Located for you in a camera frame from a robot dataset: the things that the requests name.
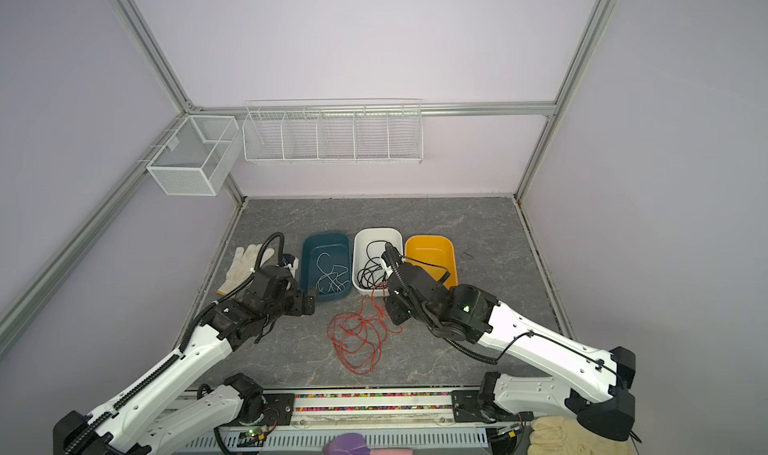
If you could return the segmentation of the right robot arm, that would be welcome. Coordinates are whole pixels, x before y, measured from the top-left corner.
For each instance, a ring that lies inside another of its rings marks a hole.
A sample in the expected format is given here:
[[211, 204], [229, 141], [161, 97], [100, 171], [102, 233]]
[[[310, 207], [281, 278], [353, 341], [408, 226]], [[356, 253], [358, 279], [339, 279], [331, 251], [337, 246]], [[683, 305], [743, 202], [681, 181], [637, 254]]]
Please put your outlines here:
[[511, 356], [542, 371], [542, 377], [528, 381], [486, 373], [476, 398], [483, 419], [559, 415], [572, 417], [609, 440], [632, 437], [633, 351], [579, 343], [531, 321], [474, 285], [448, 288], [418, 265], [392, 261], [382, 267], [387, 275], [385, 307], [394, 324], [417, 320], [431, 335], [474, 360], [496, 365]]

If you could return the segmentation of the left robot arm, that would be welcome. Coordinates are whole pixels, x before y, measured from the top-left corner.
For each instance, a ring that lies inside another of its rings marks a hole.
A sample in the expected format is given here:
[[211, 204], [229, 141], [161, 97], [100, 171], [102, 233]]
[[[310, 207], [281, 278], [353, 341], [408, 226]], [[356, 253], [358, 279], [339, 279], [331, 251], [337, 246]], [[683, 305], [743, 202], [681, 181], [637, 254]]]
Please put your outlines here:
[[198, 436], [230, 422], [260, 424], [267, 401], [262, 387], [238, 373], [210, 393], [172, 413], [167, 407], [210, 368], [244, 343], [260, 342], [281, 316], [311, 315], [313, 293], [300, 288], [296, 257], [285, 253], [285, 236], [276, 261], [262, 263], [259, 249], [243, 282], [202, 309], [180, 342], [138, 380], [86, 414], [72, 411], [53, 428], [56, 454], [172, 454]]

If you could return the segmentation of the white plastic bin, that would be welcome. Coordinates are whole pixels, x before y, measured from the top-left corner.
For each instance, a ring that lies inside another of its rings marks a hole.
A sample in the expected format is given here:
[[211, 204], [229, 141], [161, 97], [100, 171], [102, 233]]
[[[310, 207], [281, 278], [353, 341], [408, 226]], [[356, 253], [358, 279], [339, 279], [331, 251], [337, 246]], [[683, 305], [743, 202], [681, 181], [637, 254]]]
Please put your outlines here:
[[387, 277], [381, 261], [386, 242], [392, 243], [400, 252], [403, 251], [402, 234], [394, 228], [365, 228], [354, 237], [352, 282], [355, 290], [362, 296], [382, 293], [381, 289], [376, 290], [376, 287], [385, 282]]

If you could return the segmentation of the yellow plastic bin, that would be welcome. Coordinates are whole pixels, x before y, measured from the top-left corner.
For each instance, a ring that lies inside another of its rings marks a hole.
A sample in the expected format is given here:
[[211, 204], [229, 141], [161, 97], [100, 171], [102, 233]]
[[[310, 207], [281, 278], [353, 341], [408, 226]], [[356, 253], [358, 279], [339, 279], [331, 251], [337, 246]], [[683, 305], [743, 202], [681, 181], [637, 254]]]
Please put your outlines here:
[[405, 256], [424, 268], [447, 288], [458, 285], [458, 269], [452, 241], [441, 235], [413, 235], [405, 242]]

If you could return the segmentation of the teal plastic bin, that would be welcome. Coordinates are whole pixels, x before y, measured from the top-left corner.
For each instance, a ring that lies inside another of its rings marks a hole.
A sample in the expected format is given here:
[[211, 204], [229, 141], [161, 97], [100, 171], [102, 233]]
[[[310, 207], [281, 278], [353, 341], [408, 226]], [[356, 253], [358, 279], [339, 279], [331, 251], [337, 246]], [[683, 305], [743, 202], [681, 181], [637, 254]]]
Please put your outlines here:
[[314, 287], [318, 303], [346, 297], [352, 289], [352, 247], [348, 235], [325, 232], [306, 238], [299, 269], [301, 289]]

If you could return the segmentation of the white knit glove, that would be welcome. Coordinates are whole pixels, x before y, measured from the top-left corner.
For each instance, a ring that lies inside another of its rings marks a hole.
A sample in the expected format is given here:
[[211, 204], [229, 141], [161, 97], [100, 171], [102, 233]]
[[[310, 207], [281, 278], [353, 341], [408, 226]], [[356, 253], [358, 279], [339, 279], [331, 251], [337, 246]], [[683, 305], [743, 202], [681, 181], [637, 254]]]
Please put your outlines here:
[[244, 288], [245, 283], [253, 274], [257, 255], [261, 248], [261, 244], [250, 244], [247, 247], [238, 246], [236, 248], [225, 281], [217, 290], [218, 295], [226, 296], [237, 293]]

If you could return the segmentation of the purple object at base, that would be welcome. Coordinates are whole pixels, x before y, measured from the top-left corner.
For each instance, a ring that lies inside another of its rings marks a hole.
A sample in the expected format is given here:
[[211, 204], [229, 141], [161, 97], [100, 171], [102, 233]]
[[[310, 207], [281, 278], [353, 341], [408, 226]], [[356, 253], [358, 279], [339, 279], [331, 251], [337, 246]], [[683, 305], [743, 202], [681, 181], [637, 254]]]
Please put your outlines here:
[[362, 434], [345, 433], [336, 436], [322, 448], [323, 455], [412, 455], [412, 449], [370, 448]]

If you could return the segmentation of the small white mesh basket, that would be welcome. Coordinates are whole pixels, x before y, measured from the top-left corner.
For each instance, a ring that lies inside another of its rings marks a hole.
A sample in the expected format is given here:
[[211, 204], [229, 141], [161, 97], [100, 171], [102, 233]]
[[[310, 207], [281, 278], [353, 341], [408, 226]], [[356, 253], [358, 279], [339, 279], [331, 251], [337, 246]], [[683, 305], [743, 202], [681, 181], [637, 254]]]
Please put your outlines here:
[[243, 149], [233, 116], [187, 115], [150, 159], [147, 169], [163, 192], [215, 196]]

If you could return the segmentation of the cream glove at base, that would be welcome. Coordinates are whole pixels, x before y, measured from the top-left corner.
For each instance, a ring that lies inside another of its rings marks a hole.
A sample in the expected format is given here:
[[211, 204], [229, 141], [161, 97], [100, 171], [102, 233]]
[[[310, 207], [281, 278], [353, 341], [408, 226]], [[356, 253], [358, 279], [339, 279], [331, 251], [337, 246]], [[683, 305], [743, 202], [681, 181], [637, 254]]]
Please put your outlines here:
[[572, 418], [540, 417], [535, 419], [531, 426], [528, 455], [631, 455], [635, 453], [628, 441], [617, 442], [595, 435]]

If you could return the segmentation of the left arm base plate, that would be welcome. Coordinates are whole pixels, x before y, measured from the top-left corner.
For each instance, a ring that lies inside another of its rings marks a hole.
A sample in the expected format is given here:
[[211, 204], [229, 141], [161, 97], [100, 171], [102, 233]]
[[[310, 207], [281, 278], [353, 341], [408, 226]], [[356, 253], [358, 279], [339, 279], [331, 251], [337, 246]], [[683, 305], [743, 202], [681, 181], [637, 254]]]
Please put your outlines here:
[[241, 423], [253, 426], [287, 426], [291, 423], [296, 397], [293, 393], [266, 393], [243, 406]]

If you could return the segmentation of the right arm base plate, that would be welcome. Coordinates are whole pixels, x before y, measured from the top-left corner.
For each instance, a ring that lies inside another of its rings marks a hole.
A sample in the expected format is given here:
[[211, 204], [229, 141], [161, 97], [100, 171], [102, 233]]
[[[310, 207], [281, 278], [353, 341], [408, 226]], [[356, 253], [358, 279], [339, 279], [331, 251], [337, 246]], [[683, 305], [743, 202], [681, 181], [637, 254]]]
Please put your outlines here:
[[497, 423], [515, 418], [495, 403], [492, 392], [453, 390], [450, 392], [453, 419], [458, 423]]

